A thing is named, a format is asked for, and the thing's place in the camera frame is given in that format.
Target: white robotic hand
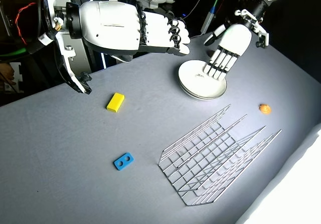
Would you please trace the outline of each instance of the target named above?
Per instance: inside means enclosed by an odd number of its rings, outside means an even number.
[[[250,45],[251,38],[252,34],[246,26],[242,24],[231,25],[225,31],[210,62],[205,66],[204,73],[217,80],[223,80],[238,57],[242,56],[246,51]]]

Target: yellow sponge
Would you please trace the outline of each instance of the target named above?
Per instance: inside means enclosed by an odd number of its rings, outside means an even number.
[[[118,92],[114,94],[112,97],[111,101],[107,105],[107,109],[112,111],[112,112],[117,112],[119,107],[121,106],[121,103],[124,101],[125,95],[122,95]]]

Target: human hand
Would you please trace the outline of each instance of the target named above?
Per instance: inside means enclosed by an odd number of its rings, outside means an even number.
[[[15,85],[16,83],[13,82],[14,80],[14,70],[8,63],[0,63],[0,80],[4,82],[8,82],[11,85]]]

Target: plate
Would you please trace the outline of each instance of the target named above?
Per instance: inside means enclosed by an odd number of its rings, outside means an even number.
[[[226,79],[218,81],[203,72],[206,62],[191,60],[179,68],[179,79],[182,89],[190,96],[201,100],[212,100],[223,95],[226,90]]]

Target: orange object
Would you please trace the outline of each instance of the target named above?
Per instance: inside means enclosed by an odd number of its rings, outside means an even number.
[[[267,104],[261,104],[260,105],[260,110],[262,113],[264,113],[265,115],[269,115],[271,113],[271,107]]]

